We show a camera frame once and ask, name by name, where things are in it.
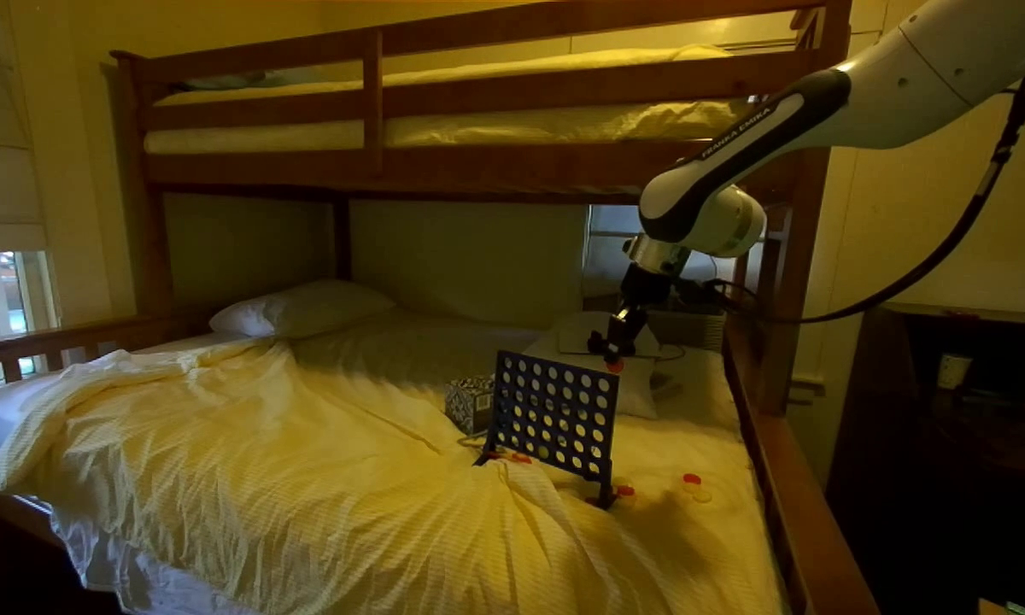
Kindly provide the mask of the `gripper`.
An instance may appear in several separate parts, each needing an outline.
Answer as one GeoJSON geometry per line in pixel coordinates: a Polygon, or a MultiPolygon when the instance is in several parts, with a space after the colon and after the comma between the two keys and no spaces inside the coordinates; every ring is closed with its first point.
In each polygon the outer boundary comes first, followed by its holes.
{"type": "Polygon", "coordinates": [[[649,272],[639,265],[629,265],[619,285],[619,304],[609,319],[609,339],[599,331],[591,331],[587,339],[588,353],[603,360],[615,360],[622,365],[629,357],[637,357],[636,339],[645,327],[647,311],[668,300],[674,277],[660,272],[649,272]]]}

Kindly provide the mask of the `blue connect four game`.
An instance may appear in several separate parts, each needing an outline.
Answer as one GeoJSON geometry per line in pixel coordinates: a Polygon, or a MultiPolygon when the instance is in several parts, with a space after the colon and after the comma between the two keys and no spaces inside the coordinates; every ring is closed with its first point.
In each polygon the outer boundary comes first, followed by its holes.
{"type": "Polygon", "coordinates": [[[610,509],[617,375],[501,351],[496,357],[492,420],[482,452],[520,453],[598,485],[592,505],[610,509]]]}

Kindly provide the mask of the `white pillow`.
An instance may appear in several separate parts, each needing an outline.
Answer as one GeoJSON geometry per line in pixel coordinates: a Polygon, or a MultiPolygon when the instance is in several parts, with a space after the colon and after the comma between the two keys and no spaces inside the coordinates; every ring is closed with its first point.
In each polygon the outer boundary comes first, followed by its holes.
{"type": "Polygon", "coordinates": [[[384,293],[341,279],[321,279],[223,308],[209,327],[246,337],[305,338],[387,312],[384,293]]]}
{"type": "MultiPolygon", "coordinates": [[[[531,357],[543,358],[565,365],[587,367],[607,372],[606,362],[599,355],[588,353],[587,339],[591,331],[606,334],[610,314],[607,312],[571,313],[557,320],[550,331],[536,339],[524,351],[531,357]]],[[[652,331],[644,328],[636,339],[638,355],[625,360],[625,368],[617,375],[618,412],[646,419],[656,419],[656,405],[652,393],[654,362],[661,356],[661,345],[652,331]]]]}

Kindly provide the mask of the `window behind bed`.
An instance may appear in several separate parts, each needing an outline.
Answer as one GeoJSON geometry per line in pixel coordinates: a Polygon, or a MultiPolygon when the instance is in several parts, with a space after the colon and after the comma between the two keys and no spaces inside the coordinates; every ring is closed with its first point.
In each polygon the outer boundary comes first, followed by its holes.
{"type": "MultiPolygon", "coordinates": [[[[630,260],[624,245],[641,227],[633,205],[591,205],[584,238],[583,297],[602,297],[619,292],[619,284],[630,260]]],[[[684,279],[734,279],[735,258],[719,258],[693,252],[682,270],[684,279]]]]}

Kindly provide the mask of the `patterned tissue box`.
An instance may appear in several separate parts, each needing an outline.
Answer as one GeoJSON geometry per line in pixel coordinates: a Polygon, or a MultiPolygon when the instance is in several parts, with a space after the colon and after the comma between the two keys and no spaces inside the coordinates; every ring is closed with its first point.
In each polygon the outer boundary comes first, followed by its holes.
{"type": "Polygon", "coordinates": [[[443,394],[443,415],[466,436],[489,429],[493,412],[494,377],[473,375],[447,382],[443,394]]]}

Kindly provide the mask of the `wooden bunk bed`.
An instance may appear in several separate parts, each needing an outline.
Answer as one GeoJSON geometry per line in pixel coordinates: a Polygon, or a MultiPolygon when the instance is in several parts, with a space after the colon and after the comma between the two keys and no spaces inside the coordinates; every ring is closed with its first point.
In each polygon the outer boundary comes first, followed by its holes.
{"type": "MultiPolygon", "coordinates": [[[[322,32],[165,57],[111,51],[119,65],[119,135],[132,138],[132,202],[146,229],[138,238],[141,315],[25,336],[0,338],[6,382],[20,381],[18,359],[42,355],[55,367],[63,353],[83,348],[95,359],[102,343],[145,348],[204,332],[208,309],[174,308],[172,262],[161,196],[164,191],[329,200],[338,277],[352,276],[348,199],[537,202],[636,205],[633,189],[649,182],[696,144],[512,144],[392,148],[392,118],[471,112],[587,108],[621,102],[727,100],[769,95],[802,75],[845,59],[852,0],[606,0],[530,3],[425,20],[322,32]],[[634,30],[683,22],[796,11],[794,50],[664,65],[592,67],[571,73],[485,77],[428,85],[385,85],[392,57],[419,52],[634,30]],[[260,69],[363,61],[363,86],[351,92],[262,100],[161,106],[180,81],[260,69]],[[360,150],[157,155],[146,153],[150,130],[310,124],[363,120],[360,150]]],[[[798,318],[816,245],[829,151],[790,153],[746,179],[728,180],[769,207],[769,245],[753,288],[761,308],[798,318]]],[[[728,316],[726,374],[739,402],[741,430],[764,497],[771,547],[785,577],[788,604],[806,615],[875,612],[879,607],[852,556],[823,488],[810,470],[786,418],[798,342],[797,325],[758,325],[728,316]]],[[[0,519],[38,540],[60,543],[44,509],[0,497],[0,519]]]]}

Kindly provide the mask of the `white bunk mattress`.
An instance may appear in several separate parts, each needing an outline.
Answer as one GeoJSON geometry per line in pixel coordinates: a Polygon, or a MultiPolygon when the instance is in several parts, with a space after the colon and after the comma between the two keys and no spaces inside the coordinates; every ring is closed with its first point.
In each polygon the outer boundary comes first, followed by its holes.
{"type": "MultiPolygon", "coordinates": [[[[660,65],[667,61],[727,58],[711,45],[681,48],[618,48],[539,57],[477,63],[391,73],[385,85],[422,85],[484,77],[568,73],[588,67],[660,65]]],[[[732,100],[641,102],[590,108],[505,110],[466,115],[392,118],[384,129],[389,148],[470,144],[614,144],[614,141],[692,141],[716,136],[744,115],[751,97],[732,100]]],[[[291,122],[249,127],[149,130],[144,148],[151,155],[214,155],[318,150],[359,150],[361,120],[291,122]]]]}

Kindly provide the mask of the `white ribbed blanket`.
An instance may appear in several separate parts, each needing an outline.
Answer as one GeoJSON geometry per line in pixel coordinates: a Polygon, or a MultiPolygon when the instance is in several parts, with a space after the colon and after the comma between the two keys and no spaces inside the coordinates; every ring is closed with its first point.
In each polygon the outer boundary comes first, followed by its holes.
{"type": "Polygon", "coordinates": [[[687,353],[656,419],[617,410],[612,483],[475,465],[445,416],[520,335],[445,323],[115,351],[23,401],[0,495],[50,507],[90,585],[147,563],[258,615],[787,615],[717,354],[687,353]],[[691,498],[695,471],[712,493],[691,498]]]}

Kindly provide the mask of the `white cup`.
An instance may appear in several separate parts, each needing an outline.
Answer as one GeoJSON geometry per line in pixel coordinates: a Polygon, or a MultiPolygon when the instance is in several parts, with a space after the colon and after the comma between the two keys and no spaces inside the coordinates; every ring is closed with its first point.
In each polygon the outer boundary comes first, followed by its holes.
{"type": "Polygon", "coordinates": [[[943,354],[940,357],[935,385],[938,389],[962,388],[973,358],[963,354],[943,354]]]}

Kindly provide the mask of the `dark wooden desk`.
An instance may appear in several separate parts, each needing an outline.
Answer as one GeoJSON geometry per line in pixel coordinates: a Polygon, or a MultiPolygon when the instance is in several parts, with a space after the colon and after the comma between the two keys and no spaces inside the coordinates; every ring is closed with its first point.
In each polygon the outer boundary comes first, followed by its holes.
{"type": "Polygon", "coordinates": [[[1025,313],[865,313],[826,499],[883,615],[1025,612],[1025,313]]]}

